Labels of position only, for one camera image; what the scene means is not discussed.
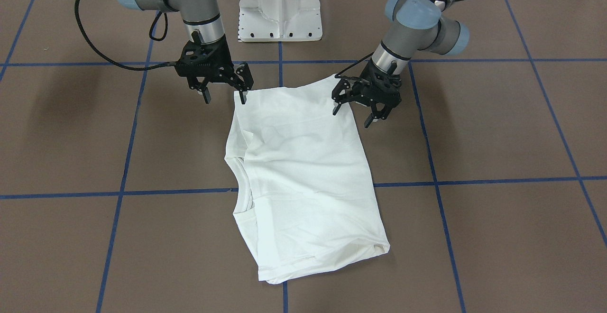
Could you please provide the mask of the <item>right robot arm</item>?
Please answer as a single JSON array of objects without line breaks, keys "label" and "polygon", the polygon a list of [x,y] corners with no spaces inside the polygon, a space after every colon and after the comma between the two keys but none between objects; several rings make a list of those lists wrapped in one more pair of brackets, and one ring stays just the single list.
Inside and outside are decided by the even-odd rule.
[{"label": "right robot arm", "polygon": [[79,13],[81,0],[74,0],[74,18],[89,47],[101,58],[126,70],[149,71],[161,67],[173,67],[176,73],[186,78],[191,90],[197,91],[206,103],[211,102],[209,83],[224,83],[233,87],[240,95],[242,104],[252,90],[254,80],[249,65],[233,63],[230,55],[221,11],[217,0],[117,0],[128,9],[155,10],[158,16],[178,12],[188,32],[188,41],[175,62],[158,63],[146,67],[133,67],[114,61],[94,46],[85,32]]}]

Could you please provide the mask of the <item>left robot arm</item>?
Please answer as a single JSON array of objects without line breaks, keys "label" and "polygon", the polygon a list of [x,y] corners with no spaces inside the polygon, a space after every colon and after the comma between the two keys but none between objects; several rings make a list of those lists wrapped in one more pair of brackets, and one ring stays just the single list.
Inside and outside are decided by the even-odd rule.
[{"label": "left robot arm", "polygon": [[365,56],[362,73],[347,77],[343,72],[332,90],[332,114],[343,105],[356,102],[370,108],[365,126],[386,120],[401,103],[401,73],[418,51],[457,55],[466,49],[469,29],[444,16],[444,11],[464,0],[388,0],[385,16],[391,26],[374,52]]}]

